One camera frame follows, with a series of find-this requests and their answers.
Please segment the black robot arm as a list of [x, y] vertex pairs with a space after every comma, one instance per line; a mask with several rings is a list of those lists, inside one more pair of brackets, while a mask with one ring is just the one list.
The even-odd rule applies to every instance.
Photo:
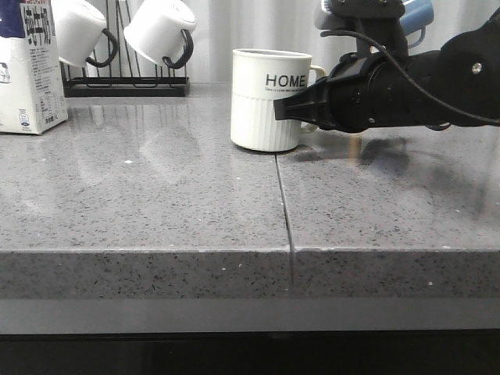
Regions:
[[316, 25], [357, 49], [330, 74], [274, 102], [277, 120], [355, 134], [370, 128], [499, 123], [499, 15], [440, 49], [409, 54], [404, 1], [322, 1]]

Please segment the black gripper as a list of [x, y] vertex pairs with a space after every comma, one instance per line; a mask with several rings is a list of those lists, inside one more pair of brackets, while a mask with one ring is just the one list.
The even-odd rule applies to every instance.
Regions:
[[322, 130], [360, 133], [372, 127], [414, 124], [407, 102], [412, 85], [378, 52], [343, 59], [328, 77], [310, 88], [273, 102], [276, 120], [301, 120]]

